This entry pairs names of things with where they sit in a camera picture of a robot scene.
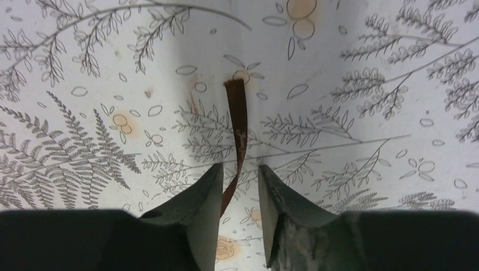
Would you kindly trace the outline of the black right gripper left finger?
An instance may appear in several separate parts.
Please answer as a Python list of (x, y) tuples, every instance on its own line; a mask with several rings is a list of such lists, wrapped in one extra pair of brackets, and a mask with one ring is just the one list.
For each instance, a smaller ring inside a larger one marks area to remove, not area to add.
[(1, 212), (2, 270), (214, 270), (223, 166), (134, 217), (120, 209)]

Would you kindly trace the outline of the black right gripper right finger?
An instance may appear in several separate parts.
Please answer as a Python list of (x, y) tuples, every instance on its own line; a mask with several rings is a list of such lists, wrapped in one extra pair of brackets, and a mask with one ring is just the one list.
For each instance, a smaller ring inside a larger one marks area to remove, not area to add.
[(335, 215), (259, 167), (265, 261), (271, 270), (477, 270), (478, 214), (347, 211)]

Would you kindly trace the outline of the dark brown ribbon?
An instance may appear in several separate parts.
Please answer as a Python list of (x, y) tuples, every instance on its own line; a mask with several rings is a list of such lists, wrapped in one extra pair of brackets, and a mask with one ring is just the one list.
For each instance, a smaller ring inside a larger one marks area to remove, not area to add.
[(233, 128), (237, 157), (237, 173), (223, 192), (220, 216), (225, 213), (237, 188), (239, 175), (246, 156), (248, 138), (247, 103), (244, 80), (242, 78), (231, 79), (224, 82), (223, 85), (227, 93), (230, 119)]

